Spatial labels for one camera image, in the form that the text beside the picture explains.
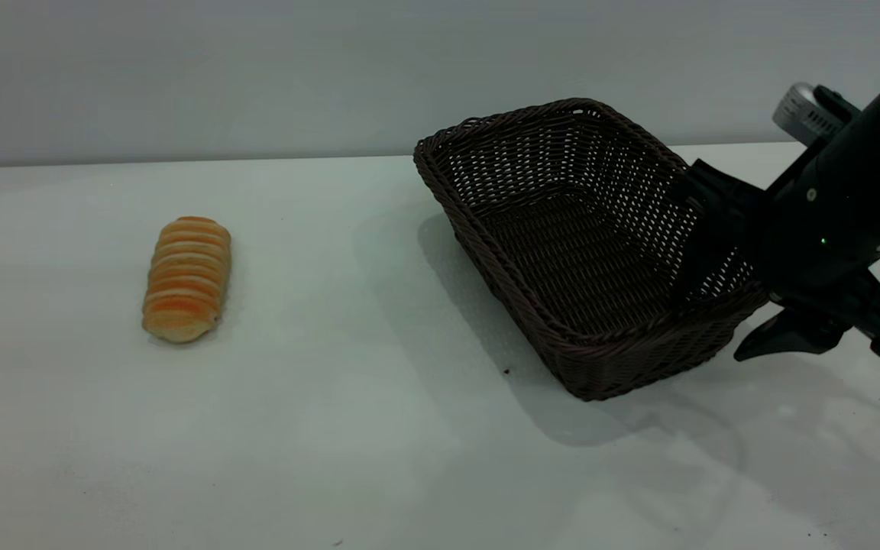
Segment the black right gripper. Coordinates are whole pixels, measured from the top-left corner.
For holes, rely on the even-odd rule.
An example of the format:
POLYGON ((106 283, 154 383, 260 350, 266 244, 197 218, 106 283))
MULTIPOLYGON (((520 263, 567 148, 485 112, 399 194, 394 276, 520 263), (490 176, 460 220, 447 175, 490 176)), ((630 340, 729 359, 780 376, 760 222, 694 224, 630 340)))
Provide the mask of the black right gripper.
POLYGON ((880 261, 880 157, 811 147, 797 167, 768 193, 705 160, 675 180, 675 202, 695 216, 675 299, 767 288, 781 311, 740 342, 737 361, 827 353, 851 328, 880 357, 880 282, 870 270, 880 261))

